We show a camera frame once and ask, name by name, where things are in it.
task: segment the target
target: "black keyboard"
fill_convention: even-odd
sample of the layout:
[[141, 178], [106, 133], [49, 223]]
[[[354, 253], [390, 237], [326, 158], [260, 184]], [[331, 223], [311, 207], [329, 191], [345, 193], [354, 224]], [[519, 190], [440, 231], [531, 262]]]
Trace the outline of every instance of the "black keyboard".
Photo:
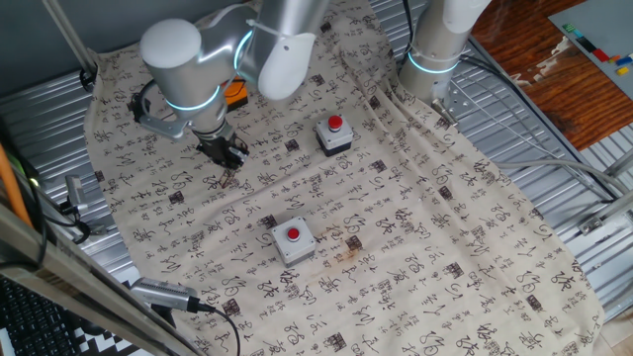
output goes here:
[[0, 312], [0, 328], [7, 328], [16, 356], [79, 354], [66, 311], [2, 277]]

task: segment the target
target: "cloth with chinese characters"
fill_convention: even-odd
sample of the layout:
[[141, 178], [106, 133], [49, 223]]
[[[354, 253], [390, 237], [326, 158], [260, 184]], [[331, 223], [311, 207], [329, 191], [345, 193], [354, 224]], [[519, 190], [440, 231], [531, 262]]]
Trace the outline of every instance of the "cloth with chinese characters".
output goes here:
[[[250, 155], [224, 189], [191, 133], [175, 143], [134, 122], [126, 104], [151, 79], [137, 45], [95, 54], [88, 151], [141, 276], [229, 314], [243, 355], [590, 355], [603, 311], [580, 265], [503, 172], [402, 88], [367, 1], [333, 1], [317, 32], [291, 98], [250, 88], [227, 114]], [[157, 91], [148, 99], [170, 114]], [[354, 138], [325, 157], [315, 125], [332, 114]], [[270, 228], [292, 217], [316, 254], [286, 269]], [[175, 317], [206, 353], [234, 354], [216, 314]]]

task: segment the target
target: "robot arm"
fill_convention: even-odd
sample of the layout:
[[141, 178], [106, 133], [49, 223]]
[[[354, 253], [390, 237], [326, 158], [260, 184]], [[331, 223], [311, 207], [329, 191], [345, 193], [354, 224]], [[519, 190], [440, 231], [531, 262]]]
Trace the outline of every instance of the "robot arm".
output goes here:
[[[429, 105], [443, 100], [468, 35], [490, 2], [431, 1], [417, 21], [400, 73], [407, 90]], [[142, 36], [140, 54], [178, 119], [152, 118], [140, 98], [144, 115], [138, 121], [174, 140], [189, 128], [200, 140], [198, 149], [215, 163], [239, 168], [248, 151], [235, 143], [235, 131], [225, 120], [222, 84], [238, 74], [272, 100], [292, 95], [308, 72], [314, 32], [328, 3], [265, 0], [259, 14], [232, 5], [202, 31], [184, 20], [155, 24]]]
[[143, 115], [138, 121], [174, 140], [190, 128], [215, 163], [239, 168], [248, 152], [235, 143], [225, 120], [222, 84], [238, 74], [272, 100], [292, 95], [308, 72], [313, 32], [327, 5], [267, 0], [259, 14], [245, 5], [229, 6], [202, 31], [178, 19], [153, 25], [140, 40], [140, 55], [177, 120]]

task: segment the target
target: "red button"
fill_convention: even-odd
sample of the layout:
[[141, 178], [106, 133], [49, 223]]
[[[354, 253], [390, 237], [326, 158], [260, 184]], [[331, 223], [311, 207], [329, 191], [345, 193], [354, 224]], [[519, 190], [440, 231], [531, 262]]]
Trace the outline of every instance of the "red button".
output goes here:
[[294, 241], [296, 239], [299, 238], [299, 231], [296, 228], [291, 228], [288, 230], [288, 238], [290, 238], [291, 241]]
[[329, 120], [327, 120], [327, 125], [330, 130], [337, 132], [340, 130], [340, 127], [343, 126], [343, 119], [337, 115], [331, 116]]

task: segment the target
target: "wooden surface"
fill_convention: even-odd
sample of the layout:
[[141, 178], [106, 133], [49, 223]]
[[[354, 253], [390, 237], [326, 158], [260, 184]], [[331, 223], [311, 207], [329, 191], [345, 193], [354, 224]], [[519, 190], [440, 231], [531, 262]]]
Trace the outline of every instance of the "wooden surface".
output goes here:
[[493, 0], [473, 30], [578, 150], [633, 123], [633, 101], [548, 20], [582, 2]]

